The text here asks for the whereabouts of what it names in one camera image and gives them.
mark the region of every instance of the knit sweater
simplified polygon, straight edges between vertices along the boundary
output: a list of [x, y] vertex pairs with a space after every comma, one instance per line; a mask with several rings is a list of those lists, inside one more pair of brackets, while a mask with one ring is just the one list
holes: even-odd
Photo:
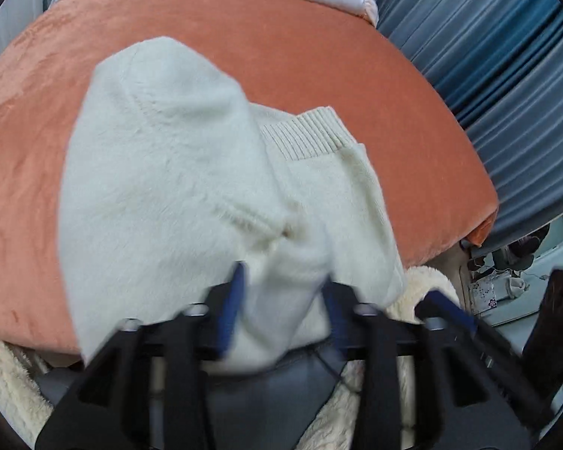
[[249, 372], [329, 333], [327, 276], [384, 307], [403, 269], [364, 147], [331, 108], [292, 116], [167, 37], [96, 67], [69, 143], [59, 259], [82, 355], [248, 267], [232, 347]]

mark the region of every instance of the ribbed cuff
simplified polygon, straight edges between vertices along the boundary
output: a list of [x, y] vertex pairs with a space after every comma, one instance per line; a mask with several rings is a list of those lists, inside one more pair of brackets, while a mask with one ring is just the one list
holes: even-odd
[[261, 127], [265, 140], [277, 146], [288, 161], [299, 161], [356, 144], [340, 117], [330, 106], [301, 113], [296, 117]]

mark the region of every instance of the curtain fold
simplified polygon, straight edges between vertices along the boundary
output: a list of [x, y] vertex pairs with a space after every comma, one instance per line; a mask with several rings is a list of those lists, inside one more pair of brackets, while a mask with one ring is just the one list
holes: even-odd
[[377, 3], [378, 30], [445, 100], [497, 189], [498, 217], [476, 253], [517, 240], [563, 213], [559, 0]]

